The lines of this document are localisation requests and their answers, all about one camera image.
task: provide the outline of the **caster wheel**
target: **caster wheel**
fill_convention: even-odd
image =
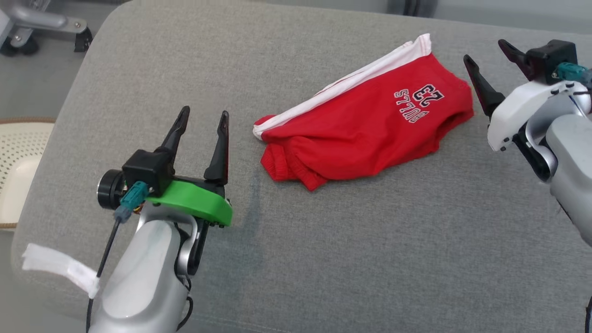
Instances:
[[[29,37],[25,45],[18,48],[19,52],[26,56],[33,55],[39,51],[39,44],[33,39],[33,37]]]
[[[74,52],[86,52],[92,43],[92,33],[89,28],[83,32],[76,34],[74,41]]]
[[[17,54],[18,49],[12,45],[10,45],[11,42],[11,38],[6,38],[4,40],[4,43],[2,44],[2,46],[0,46],[0,55],[6,56],[6,57],[13,57],[14,55]]]

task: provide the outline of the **white side stripe on red garment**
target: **white side stripe on red garment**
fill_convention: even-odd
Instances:
[[[339,96],[340,94],[386,72],[392,71],[406,65],[417,58],[427,56],[432,52],[432,41],[430,34],[423,34],[415,39],[414,42],[406,42],[399,46],[386,56],[350,73],[334,83],[326,86],[311,99],[296,105],[286,112],[278,114],[275,117],[267,119],[260,125],[253,126],[253,134],[261,140],[261,134],[281,126],[291,119],[300,116],[310,110],[322,105],[323,103]]]

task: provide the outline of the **folded clothing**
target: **folded clothing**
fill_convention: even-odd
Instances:
[[[261,164],[274,181],[310,191],[327,180],[373,176],[438,150],[473,116],[472,93],[434,57],[430,35],[326,86],[313,98],[258,120]]]

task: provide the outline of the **gray fabric surface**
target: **gray fabric surface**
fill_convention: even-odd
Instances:
[[[131,2],[106,20],[58,118],[16,231],[13,269],[52,309],[83,318],[86,298],[60,277],[23,272],[29,242],[97,267],[111,213],[100,176],[162,140],[193,110],[176,162],[202,176],[222,110],[230,112],[233,227],[212,230],[193,279],[186,332],[577,332],[592,293],[592,251],[517,149],[494,153],[487,119],[440,150],[368,179],[309,193],[276,184],[251,134],[335,79],[419,34],[468,79],[470,53],[494,87],[525,82],[497,40],[528,49],[592,37],[285,6]],[[129,242],[121,228],[104,277]]]

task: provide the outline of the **cable connector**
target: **cable connector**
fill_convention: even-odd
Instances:
[[[576,65],[575,63],[562,62],[557,66],[557,77],[565,81],[576,81],[586,88],[592,89],[592,70]]]
[[[115,209],[115,219],[119,219],[121,223],[125,223],[130,219],[134,209],[144,202],[149,194],[148,184],[143,181],[136,181],[134,185],[121,198],[121,205]]]

